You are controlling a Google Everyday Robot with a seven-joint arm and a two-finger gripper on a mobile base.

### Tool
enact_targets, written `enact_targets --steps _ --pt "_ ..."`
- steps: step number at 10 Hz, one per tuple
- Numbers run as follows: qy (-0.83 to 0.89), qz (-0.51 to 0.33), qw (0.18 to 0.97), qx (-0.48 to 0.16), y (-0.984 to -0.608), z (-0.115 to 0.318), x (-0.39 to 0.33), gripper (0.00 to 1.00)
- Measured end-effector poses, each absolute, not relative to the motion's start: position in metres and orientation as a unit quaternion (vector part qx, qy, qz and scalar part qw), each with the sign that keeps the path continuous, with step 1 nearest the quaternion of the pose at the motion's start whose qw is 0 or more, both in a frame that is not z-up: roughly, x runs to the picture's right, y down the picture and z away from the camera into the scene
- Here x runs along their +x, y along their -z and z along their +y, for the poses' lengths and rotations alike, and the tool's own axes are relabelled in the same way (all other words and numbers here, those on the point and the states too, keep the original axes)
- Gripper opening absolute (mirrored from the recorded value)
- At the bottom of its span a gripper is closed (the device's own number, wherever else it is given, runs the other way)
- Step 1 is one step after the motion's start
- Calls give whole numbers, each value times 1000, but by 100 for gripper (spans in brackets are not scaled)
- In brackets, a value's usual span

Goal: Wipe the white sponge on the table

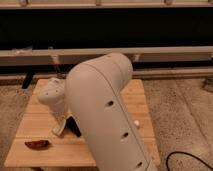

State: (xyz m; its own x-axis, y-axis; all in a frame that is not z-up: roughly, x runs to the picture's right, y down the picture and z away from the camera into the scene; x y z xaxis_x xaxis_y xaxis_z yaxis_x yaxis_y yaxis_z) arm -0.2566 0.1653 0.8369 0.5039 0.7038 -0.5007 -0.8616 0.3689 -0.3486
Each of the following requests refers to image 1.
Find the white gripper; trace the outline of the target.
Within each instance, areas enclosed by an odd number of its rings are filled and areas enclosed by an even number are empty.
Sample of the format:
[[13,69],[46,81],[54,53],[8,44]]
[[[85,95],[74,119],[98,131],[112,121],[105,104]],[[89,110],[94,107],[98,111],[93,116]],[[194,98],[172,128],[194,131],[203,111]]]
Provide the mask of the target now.
[[77,137],[81,136],[80,129],[72,116],[66,116],[68,107],[65,101],[65,80],[50,78],[37,93],[38,101],[47,106],[50,113],[58,117],[57,124],[53,127],[52,133],[61,136],[66,126]]

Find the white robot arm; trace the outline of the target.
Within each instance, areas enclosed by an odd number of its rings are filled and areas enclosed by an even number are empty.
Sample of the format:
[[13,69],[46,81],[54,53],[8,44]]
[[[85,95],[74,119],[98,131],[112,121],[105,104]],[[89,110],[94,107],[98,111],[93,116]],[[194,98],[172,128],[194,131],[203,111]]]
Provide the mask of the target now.
[[121,98],[132,78],[127,56],[110,53],[75,66],[64,80],[52,78],[38,93],[64,129],[70,111],[99,171],[157,171]]

